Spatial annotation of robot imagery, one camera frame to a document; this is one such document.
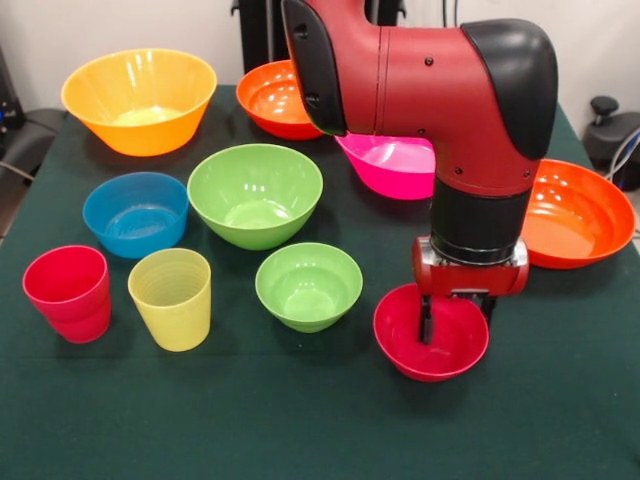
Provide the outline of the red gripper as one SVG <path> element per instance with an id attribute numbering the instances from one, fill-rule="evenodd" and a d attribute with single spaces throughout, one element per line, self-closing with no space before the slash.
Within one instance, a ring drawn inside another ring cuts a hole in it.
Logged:
<path id="1" fill-rule="evenodd" d="M 529 255 L 526 243 L 520 238 L 511 256 L 495 265 L 463 264 L 442 256 L 432 245 L 429 236 L 418 237 L 412 246 L 415 283 L 420 298 L 418 340 L 430 345 L 434 332 L 430 296 L 451 297 L 454 294 L 484 294 L 480 310 L 486 320 L 492 318 L 501 296 L 520 293 L 529 274 Z"/>

